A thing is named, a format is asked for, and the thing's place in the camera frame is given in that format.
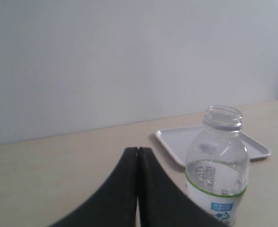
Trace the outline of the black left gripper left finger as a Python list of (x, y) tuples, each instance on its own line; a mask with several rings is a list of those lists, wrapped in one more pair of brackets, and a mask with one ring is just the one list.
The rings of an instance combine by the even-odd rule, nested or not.
[(138, 148), (126, 148), (106, 181), (53, 227), (134, 227)]

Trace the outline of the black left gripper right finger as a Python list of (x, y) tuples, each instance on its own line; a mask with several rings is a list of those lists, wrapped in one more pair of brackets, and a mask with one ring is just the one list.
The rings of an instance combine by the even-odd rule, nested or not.
[(142, 227), (225, 227), (191, 201), (166, 174), (151, 148), (138, 149)]

